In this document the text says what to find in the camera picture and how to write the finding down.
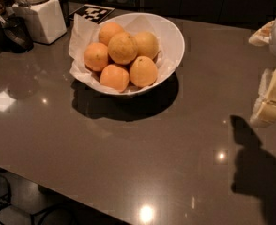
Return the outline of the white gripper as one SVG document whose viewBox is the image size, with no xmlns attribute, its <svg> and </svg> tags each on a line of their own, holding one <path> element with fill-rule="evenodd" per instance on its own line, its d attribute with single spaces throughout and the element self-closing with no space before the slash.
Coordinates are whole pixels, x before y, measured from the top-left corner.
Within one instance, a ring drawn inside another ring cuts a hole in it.
<svg viewBox="0 0 276 225">
<path fill-rule="evenodd" d="M 253 33 L 249 43 L 254 46 L 269 45 L 276 56 L 276 19 L 268 22 Z M 276 68 L 267 68 L 262 74 L 258 89 L 258 99 L 254 103 L 250 123 L 257 128 L 265 128 L 276 122 Z"/>
</svg>

